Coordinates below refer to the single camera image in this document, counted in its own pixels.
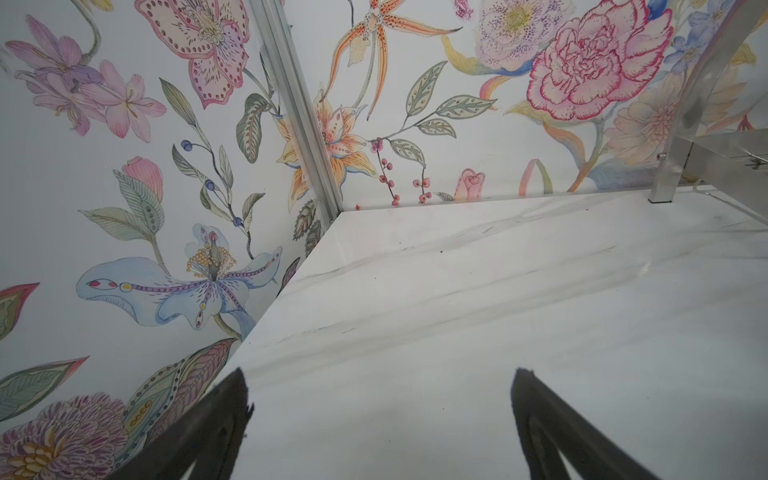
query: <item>purple lily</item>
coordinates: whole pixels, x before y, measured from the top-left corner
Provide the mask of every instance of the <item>purple lily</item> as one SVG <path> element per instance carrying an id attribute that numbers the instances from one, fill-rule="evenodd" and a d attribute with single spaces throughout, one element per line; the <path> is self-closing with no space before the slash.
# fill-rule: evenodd
<path id="1" fill-rule="evenodd" d="M 48 27 L 31 15 L 27 15 L 27 25 L 40 47 L 18 40 L 7 41 L 5 46 L 11 53 L 34 68 L 35 76 L 46 79 L 51 73 L 60 75 L 69 91 L 74 88 L 75 80 L 83 84 L 98 84 L 103 81 L 98 70 L 87 65 L 80 65 L 83 51 L 75 40 L 68 36 L 63 36 L 57 40 L 53 33 L 48 30 Z"/>

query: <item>orange lily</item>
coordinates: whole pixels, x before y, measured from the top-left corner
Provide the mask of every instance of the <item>orange lily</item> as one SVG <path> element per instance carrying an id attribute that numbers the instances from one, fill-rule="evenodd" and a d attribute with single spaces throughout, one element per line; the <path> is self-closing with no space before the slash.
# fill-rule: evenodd
<path id="1" fill-rule="evenodd" d="M 333 81 L 336 80 L 336 74 L 339 71 L 339 60 L 341 54 L 347 49 L 349 50 L 349 65 L 355 64 L 362 60 L 363 55 L 369 46 L 371 46 L 371 39 L 373 39 L 373 48 L 376 47 L 376 41 L 379 44 L 379 79 L 378 87 L 376 89 L 376 96 L 373 98 L 373 104 L 368 112 L 368 118 L 371 118 L 373 108 L 376 107 L 376 102 L 379 101 L 379 96 L 384 86 L 384 78 L 386 77 L 387 69 L 387 46 L 386 46 L 386 34 L 384 27 L 389 27 L 393 30 L 405 31 L 407 33 L 415 33 L 422 37 L 432 37 L 434 35 L 444 35 L 453 33 L 461 28 L 454 28 L 452 30 L 442 30 L 440 28 L 433 28 L 423 23 L 410 20 L 408 18 L 398 17 L 390 15 L 406 0 L 387 0 L 386 2 L 379 2 L 379 0 L 370 0 L 371 9 L 366 14 L 366 17 L 362 22 L 352 27 L 339 41 L 336 46 L 336 51 L 333 54 L 333 62 L 331 63 L 331 75 L 328 80 L 328 91 L 333 86 Z"/>

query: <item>floral wallpaper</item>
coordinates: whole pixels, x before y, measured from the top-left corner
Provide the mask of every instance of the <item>floral wallpaper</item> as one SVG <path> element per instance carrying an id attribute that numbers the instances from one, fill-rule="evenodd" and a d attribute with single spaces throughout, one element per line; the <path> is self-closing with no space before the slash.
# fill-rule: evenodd
<path id="1" fill-rule="evenodd" d="M 289 0 L 284 8 L 351 210 L 649 187 L 680 90 L 732 4 Z M 768 122 L 765 21 L 720 76 L 701 134 Z"/>
<path id="2" fill-rule="evenodd" d="M 241 0 L 0 12 L 0 478 L 98 480 L 258 335 L 326 226 Z"/>

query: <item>black object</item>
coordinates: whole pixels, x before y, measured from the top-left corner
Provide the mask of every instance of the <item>black object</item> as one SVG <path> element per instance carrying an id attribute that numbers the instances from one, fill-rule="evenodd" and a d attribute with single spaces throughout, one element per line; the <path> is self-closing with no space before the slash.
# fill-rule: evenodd
<path id="1" fill-rule="evenodd" d="M 530 370 L 518 369 L 511 397 L 531 480 L 569 480 L 560 452 L 584 480 L 659 480 Z"/>
<path id="2" fill-rule="evenodd" d="M 192 462 L 189 480 L 227 480 L 252 413 L 237 369 L 107 480 L 177 480 Z"/>

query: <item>marble countertop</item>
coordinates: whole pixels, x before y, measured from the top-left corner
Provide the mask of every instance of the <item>marble countertop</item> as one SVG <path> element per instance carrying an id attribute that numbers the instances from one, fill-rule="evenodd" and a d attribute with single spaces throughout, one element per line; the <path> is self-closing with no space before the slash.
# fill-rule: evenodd
<path id="1" fill-rule="evenodd" d="M 647 194 L 342 214 L 220 374 L 233 478 L 528 478 L 518 367 L 662 479 L 765 478 L 768 228 Z"/>

